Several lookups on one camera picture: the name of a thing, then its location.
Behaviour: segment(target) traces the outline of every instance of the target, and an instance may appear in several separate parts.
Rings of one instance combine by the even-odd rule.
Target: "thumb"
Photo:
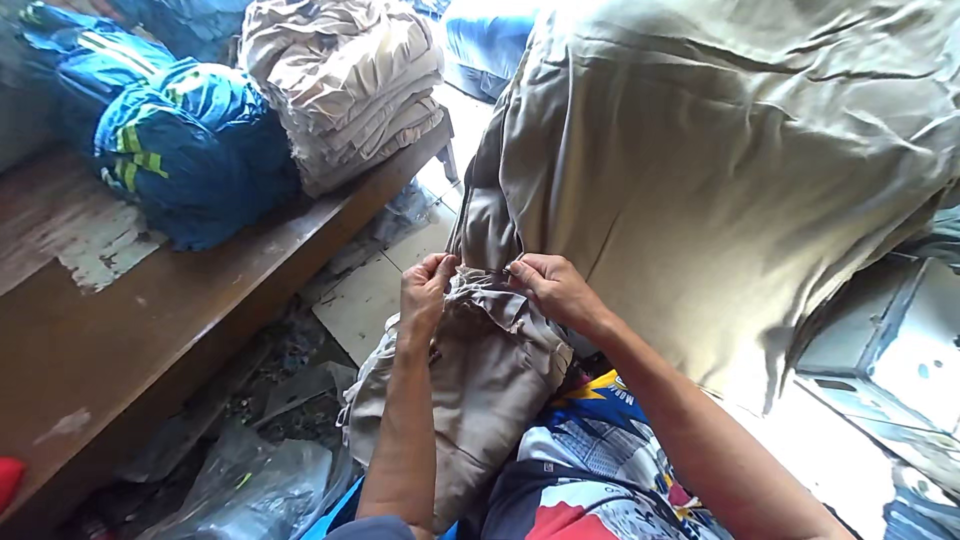
[[[539,293],[543,284],[546,283],[546,279],[540,275],[540,272],[522,260],[515,260],[510,264],[510,273],[535,294]]]
[[[450,282],[450,278],[457,273],[457,256],[448,255],[444,257],[444,260],[440,261],[440,265],[437,266],[437,271],[434,273],[431,282],[438,282],[446,287],[446,284]]]

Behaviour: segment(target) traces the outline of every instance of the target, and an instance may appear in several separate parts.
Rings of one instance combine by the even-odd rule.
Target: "khaki cloth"
[[[277,111],[318,196],[435,127],[444,55],[398,0],[254,0],[239,61]]]
[[[804,319],[952,186],[959,12],[561,1],[468,169],[455,253],[563,255],[683,373],[768,409]]]
[[[399,315],[387,321],[387,333],[345,393],[344,437],[364,466],[380,433],[398,321]],[[573,355],[564,338],[502,278],[459,268],[451,279],[435,337],[440,355],[430,362],[438,534],[462,517],[563,382]]]

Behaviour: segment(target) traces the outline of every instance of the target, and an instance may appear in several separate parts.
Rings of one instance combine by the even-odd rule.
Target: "dark sleeve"
[[[410,526],[397,516],[374,516],[337,527],[326,540],[416,540]]]

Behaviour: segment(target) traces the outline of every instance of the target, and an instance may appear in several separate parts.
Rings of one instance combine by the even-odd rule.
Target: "red fabric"
[[[13,496],[16,495],[20,479],[26,470],[27,465],[23,461],[13,457],[0,457],[0,512],[13,502]]]
[[[558,503],[537,508],[534,527],[526,540],[617,540],[594,514],[584,515],[582,506]]]

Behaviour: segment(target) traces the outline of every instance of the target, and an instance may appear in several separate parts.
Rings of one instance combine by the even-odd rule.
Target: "forearm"
[[[681,484],[736,538],[847,538],[747,431],[612,313],[590,336],[636,396]]]
[[[357,518],[396,515],[414,532],[432,528],[437,475],[428,343],[429,334],[401,326],[380,438],[357,508]]]

